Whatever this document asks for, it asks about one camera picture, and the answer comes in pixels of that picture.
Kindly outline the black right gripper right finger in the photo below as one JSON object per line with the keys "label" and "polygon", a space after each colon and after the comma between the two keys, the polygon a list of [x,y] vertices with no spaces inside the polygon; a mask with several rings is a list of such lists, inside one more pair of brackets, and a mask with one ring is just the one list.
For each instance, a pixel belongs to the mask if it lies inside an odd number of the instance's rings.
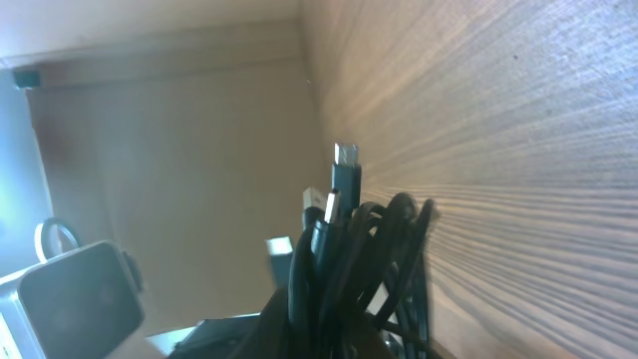
{"label": "black right gripper right finger", "polygon": [[[423,353],[427,358],[454,359],[454,355],[437,342],[427,342],[417,333],[403,330],[398,324],[386,322],[378,329],[373,324],[374,318],[369,312],[356,313],[356,351],[359,358],[397,359],[397,348],[405,349],[407,345],[412,345],[419,354]],[[386,341],[382,331],[400,336],[404,345]]]}

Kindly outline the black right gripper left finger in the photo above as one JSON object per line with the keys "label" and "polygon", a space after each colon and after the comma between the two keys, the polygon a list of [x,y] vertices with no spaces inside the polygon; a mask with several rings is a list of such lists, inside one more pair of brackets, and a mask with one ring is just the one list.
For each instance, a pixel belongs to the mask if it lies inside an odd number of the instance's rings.
{"label": "black right gripper left finger", "polygon": [[277,289],[229,359],[291,359],[288,288]]}

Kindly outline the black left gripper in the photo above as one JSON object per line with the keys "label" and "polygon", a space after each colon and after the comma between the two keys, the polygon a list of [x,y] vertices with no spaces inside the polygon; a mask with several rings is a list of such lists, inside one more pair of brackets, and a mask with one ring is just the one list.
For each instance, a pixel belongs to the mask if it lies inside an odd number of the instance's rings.
{"label": "black left gripper", "polygon": [[205,319],[167,356],[168,359],[225,359],[255,326],[257,316]]}

